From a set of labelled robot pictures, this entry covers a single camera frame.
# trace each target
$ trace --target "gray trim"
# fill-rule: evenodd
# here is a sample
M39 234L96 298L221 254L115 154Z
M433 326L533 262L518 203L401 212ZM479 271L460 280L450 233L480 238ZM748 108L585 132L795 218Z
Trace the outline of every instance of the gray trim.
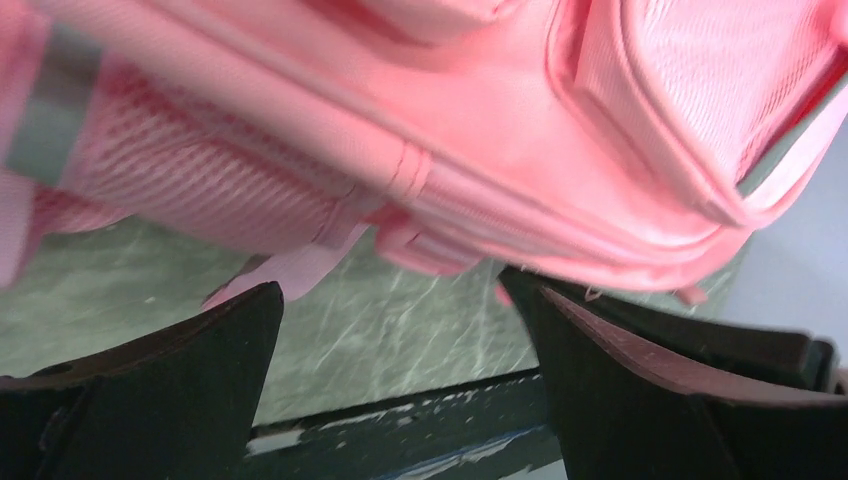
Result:
M76 31L53 26L7 168L46 185L59 183L85 121L101 54Z
M763 159L757 162L757 165L748 172L748 175L739 182L736 188L739 190L739 193L743 196L748 196L754 192L762 183L774 172L774 169L780 164L783 157L786 156L786 152L792 148L792 145L795 145L795 142L798 141L798 138L807 131L810 127L810 124L816 117L821 114L822 110L827 107L828 104L836 97L836 95L841 92L844 88L848 86L848 75L843 75L841 79L839 79L839 83L837 83L831 90L828 92L827 96L819 103L816 108L810 112L806 117L804 117L801 122L795 126L792 130L790 130L786 135L784 135L778 142L769 149L768 152L763 156Z

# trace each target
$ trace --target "pink strap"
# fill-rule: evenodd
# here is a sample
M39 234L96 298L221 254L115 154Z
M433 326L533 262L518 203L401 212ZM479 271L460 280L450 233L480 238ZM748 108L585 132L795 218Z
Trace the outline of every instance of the pink strap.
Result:
M7 288L21 272L29 250L35 183L0 170L0 288Z
M274 255L255 270L235 277L215 292L203 303L203 309L213 308L265 282L279 283L287 302L297 300L342 261L367 229L367 225L357 225L338 248L309 244L289 253Z

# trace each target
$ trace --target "pink buckle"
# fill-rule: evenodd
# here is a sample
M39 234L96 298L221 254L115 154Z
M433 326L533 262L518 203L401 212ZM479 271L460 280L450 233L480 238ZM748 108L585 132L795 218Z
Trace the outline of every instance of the pink buckle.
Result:
M426 275L458 275L484 258L476 251L425 230L405 214L380 224L375 249L395 265Z

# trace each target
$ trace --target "pink bag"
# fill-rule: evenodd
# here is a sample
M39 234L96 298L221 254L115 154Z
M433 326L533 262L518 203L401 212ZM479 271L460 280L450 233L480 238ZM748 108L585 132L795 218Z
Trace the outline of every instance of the pink bag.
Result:
M848 113L834 0L6 0L0 284L138 214L314 286L369 226L687 291L798 197Z

